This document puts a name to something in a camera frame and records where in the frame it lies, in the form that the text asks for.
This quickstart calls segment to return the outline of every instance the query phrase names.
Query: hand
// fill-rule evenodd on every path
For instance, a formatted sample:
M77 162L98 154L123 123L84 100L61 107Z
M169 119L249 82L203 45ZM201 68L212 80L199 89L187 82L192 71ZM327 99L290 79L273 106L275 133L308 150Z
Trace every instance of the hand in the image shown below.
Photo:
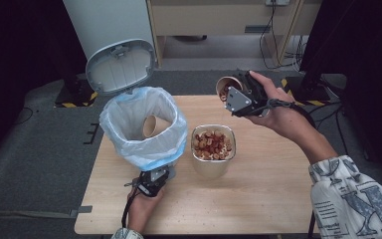
M251 76L263 85L269 99L294 102L282 88L276 88L271 79L250 71ZM254 124L266 126L277 134L294 141L305 153L311 164L337 156L336 151L308 120L295 110L277 107L265 117L246 117Z
M155 197L147 197L142 193L135 196L128 211L128 225L129 229L132 229L140 234L144 231L145 225L148 219L150 219L154 208L159 204L164 195L165 186L163 186ZM132 187L128 194L128 198L131 197L134 191Z

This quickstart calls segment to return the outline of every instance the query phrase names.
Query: person's left hand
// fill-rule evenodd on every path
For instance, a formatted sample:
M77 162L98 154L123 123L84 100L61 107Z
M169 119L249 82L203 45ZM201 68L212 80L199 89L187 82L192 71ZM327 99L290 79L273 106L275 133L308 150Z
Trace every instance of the person's left hand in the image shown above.
M163 186L155 197L147 197L142 193L135 196L129 206L128 225L127 228L132 229L140 234L144 231L148 219L150 219L154 208L159 204L164 195L165 186ZM128 194L128 198L132 195L134 187Z

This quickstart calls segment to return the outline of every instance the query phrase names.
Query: trash can lid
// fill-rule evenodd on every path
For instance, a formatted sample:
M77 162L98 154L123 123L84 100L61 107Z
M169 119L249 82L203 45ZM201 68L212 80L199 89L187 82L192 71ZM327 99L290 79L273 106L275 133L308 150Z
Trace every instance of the trash can lid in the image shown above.
M141 39L132 39L106 46L87 62L86 75L90 86L102 95L129 91L153 74L153 46Z

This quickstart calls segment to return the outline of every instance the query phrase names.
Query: power outlet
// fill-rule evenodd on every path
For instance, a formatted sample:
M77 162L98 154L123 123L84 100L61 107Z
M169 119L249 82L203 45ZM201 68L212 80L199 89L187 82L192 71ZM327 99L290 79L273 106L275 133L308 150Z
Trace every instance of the power outlet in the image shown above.
M290 0L266 0L267 6L273 6L275 3L276 6L287 6L289 5Z

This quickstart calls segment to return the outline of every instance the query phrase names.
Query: person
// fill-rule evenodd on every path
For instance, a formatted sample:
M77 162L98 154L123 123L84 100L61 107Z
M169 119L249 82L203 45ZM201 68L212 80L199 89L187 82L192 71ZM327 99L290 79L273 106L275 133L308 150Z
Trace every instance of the person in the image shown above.
M270 99L294 102L271 79L252 71L250 74L263 85ZM382 238L382 186L360 173L349 156L339 155L305 117L278 107L265 117L246 119L292 140L306 155L313 182L311 203L322 238ZM129 208L128 229L120 228L112 238L142 238L140 234L163 194L164 188L154 198L137 195ZM128 230L134 237L125 235Z

